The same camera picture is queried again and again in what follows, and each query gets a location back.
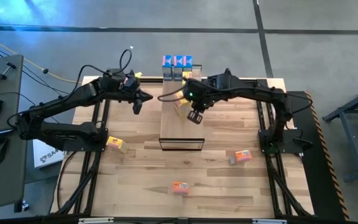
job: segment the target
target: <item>gray concrete floor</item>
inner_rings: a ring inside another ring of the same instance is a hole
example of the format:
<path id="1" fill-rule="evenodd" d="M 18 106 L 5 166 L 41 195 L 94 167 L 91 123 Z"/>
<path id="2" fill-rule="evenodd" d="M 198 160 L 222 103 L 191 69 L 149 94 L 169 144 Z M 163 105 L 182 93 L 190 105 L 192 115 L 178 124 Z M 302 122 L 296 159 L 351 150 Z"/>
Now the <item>gray concrete floor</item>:
<path id="1" fill-rule="evenodd" d="M 260 0 L 266 29 L 358 29 L 356 0 Z M 96 27 L 257 28 L 252 0 L 0 0 L 0 24 Z M 273 75 L 287 90 L 311 92 L 323 116 L 358 93 L 358 35 L 266 35 Z M 265 77 L 258 34 L 67 33 L 0 31 L 0 43 L 61 77 L 74 80 L 88 63 L 118 66 L 121 52 L 133 46 L 130 67 L 160 75 L 163 54 L 190 54 L 206 75 L 230 67 L 239 77 Z M 35 67 L 29 67 L 37 73 Z M 88 70 L 85 75 L 98 75 Z M 71 90 L 70 83 L 43 75 L 51 86 Z M 56 94 L 23 76 L 22 94 L 46 101 Z M 34 93 L 42 93 L 36 98 Z M 73 112 L 57 116 L 70 123 Z M 358 221 L 358 180 L 345 183 L 354 163 L 339 120 L 321 121 L 351 220 Z M 28 212 L 0 208 L 0 218 L 46 214 L 56 179 L 26 185 Z"/>

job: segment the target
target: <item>small box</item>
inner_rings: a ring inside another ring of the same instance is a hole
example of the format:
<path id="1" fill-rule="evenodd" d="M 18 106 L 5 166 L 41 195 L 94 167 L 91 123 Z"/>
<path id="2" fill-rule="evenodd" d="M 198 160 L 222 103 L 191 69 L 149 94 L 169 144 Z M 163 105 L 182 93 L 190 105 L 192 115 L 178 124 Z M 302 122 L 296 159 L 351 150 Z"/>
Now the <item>small box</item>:
<path id="1" fill-rule="evenodd" d="M 176 99 L 180 99 L 180 100 L 174 101 L 174 103 L 175 103 L 174 107 L 175 107 L 175 110 L 177 111 L 179 117 L 181 117 L 181 118 L 187 117 L 187 114 L 191 110 L 190 102 L 187 101 L 186 99 L 182 99 L 183 98 L 182 91 L 175 93 L 173 97 L 175 97 Z"/>
<path id="2" fill-rule="evenodd" d="M 162 57 L 162 75 L 165 81 L 172 81 L 172 55 Z"/>
<path id="3" fill-rule="evenodd" d="M 249 150 L 243 150 L 235 152 L 229 157 L 230 165 L 238 164 L 240 162 L 248 161 L 252 159 L 252 154 Z"/>
<path id="4" fill-rule="evenodd" d="M 181 81 L 183 72 L 183 55 L 173 56 L 173 81 Z"/>
<path id="5" fill-rule="evenodd" d="M 106 143 L 106 149 L 111 149 L 116 152 L 127 154 L 128 145 L 121 139 L 109 136 Z"/>
<path id="6" fill-rule="evenodd" d="M 182 73 L 182 77 L 183 78 L 191 78 L 193 76 L 193 73 L 192 72 L 183 72 Z M 181 82 L 182 85 L 185 85 L 186 84 L 186 81 L 182 81 Z"/>
<path id="7" fill-rule="evenodd" d="M 185 55 L 183 56 L 183 71 L 191 72 L 193 70 L 193 56 Z"/>
<path id="8" fill-rule="evenodd" d="M 189 185 L 187 183 L 175 181 L 173 183 L 172 191 L 173 191 L 173 193 L 176 193 L 176 194 L 188 194 L 189 193 Z"/>

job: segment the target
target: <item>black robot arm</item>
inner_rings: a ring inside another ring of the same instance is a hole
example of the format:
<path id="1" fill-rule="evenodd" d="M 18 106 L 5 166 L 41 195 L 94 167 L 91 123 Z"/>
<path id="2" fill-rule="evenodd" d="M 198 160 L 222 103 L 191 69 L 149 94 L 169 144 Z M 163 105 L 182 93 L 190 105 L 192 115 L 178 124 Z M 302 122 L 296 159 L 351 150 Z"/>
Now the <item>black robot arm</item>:
<path id="1" fill-rule="evenodd" d="M 233 76 L 228 68 L 224 73 L 210 76 L 202 82 L 192 78 L 187 79 L 183 96 L 192 102 L 191 107 L 194 110 L 189 113 L 188 119 L 195 123 L 201 122 L 200 113 L 214 106 L 219 100 L 227 101 L 235 97 L 243 97 L 273 104 L 275 120 L 269 127 L 267 136 L 269 142 L 273 144 L 282 143 L 285 123 L 292 119 L 290 101 L 283 90 L 243 82 Z"/>
<path id="2" fill-rule="evenodd" d="M 56 124 L 44 119 L 77 106 L 91 106 L 103 100 L 133 103 L 134 114 L 139 114 L 142 103 L 153 96 L 140 89 L 140 81 L 133 71 L 125 75 L 107 71 L 67 96 L 47 103 L 32 106 L 17 116 L 15 123 L 19 136 L 24 140 L 39 139 L 64 151 L 102 151 L 106 143 L 107 130 L 96 128 L 92 122 L 80 125 Z"/>

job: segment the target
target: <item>blue carton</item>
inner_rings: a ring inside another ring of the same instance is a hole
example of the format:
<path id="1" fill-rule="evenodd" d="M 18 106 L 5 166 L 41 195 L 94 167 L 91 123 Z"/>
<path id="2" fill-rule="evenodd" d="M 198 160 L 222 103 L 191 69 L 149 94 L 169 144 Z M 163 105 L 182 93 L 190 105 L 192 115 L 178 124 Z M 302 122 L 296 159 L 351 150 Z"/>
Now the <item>blue carton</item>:
<path id="1" fill-rule="evenodd" d="M 193 70 L 193 56 L 185 55 L 183 56 L 183 71 L 191 72 Z"/>
<path id="2" fill-rule="evenodd" d="M 165 81 L 172 81 L 172 55 L 162 57 L 162 75 Z"/>
<path id="3" fill-rule="evenodd" d="M 173 56 L 173 81 L 181 81 L 183 72 L 183 55 Z"/>

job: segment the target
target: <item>desk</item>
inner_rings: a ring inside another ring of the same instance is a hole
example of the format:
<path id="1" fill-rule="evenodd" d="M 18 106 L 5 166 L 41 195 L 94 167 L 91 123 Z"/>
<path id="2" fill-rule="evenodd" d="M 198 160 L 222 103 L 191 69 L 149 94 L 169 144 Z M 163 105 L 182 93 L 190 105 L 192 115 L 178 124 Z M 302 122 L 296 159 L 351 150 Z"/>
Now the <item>desk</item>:
<path id="1" fill-rule="evenodd" d="M 83 84 L 95 78 L 84 77 Z M 281 78 L 269 78 L 267 83 L 285 90 Z M 109 133 L 125 140 L 129 151 L 125 156 L 109 150 L 103 152 L 92 216 L 273 217 L 265 157 L 260 153 L 257 137 L 260 128 L 255 101 L 235 98 L 216 103 L 206 111 L 202 151 L 162 151 L 158 143 L 162 102 L 156 97 L 162 93 L 162 84 L 143 83 L 141 88 L 155 98 L 143 104 L 139 115 L 133 115 L 132 105 L 127 103 L 110 104 Z M 93 106 L 77 108 L 73 123 L 90 121 L 92 114 Z M 254 158 L 230 166 L 228 157 L 243 149 L 249 149 Z M 78 185 L 83 157 L 84 153 L 79 152 L 67 165 L 60 187 L 62 203 Z M 313 213 L 300 159 L 292 154 L 282 157 L 289 189 Z M 189 183 L 190 193 L 173 195 L 173 181 Z M 278 195 L 284 211 L 279 190 Z M 88 188 L 81 211 L 87 196 Z M 54 200 L 51 212 L 56 210 Z"/>
<path id="2" fill-rule="evenodd" d="M 6 74 L 6 80 L 0 80 L 0 93 L 20 92 L 23 56 L 13 55 L 0 58 L 0 73 L 6 68 L 6 61 L 13 63 L 16 69 L 10 69 Z M 9 129 L 6 120 L 12 114 L 17 113 L 19 96 L 15 94 L 0 95 L 3 100 L 0 114 L 0 130 Z M 16 132 L 11 132 L 9 147 L 5 159 L 0 164 L 0 206 L 21 201 L 24 194 L 25 156 L 27 143 L 19 138 Z"/>

